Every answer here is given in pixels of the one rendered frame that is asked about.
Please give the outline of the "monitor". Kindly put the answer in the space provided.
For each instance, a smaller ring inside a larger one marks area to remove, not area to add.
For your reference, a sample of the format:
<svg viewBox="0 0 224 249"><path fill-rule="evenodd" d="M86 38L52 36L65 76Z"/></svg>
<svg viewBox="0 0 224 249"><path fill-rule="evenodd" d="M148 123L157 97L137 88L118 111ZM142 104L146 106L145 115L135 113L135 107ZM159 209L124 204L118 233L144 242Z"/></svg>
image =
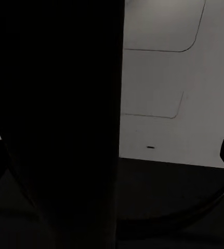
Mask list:
<svg viewBox="0 0 224 249"><path fill-rule="evenodd" d="M117 249L118 159L224 168L224 0L0 0L0 140L54 249Z"/></svg>

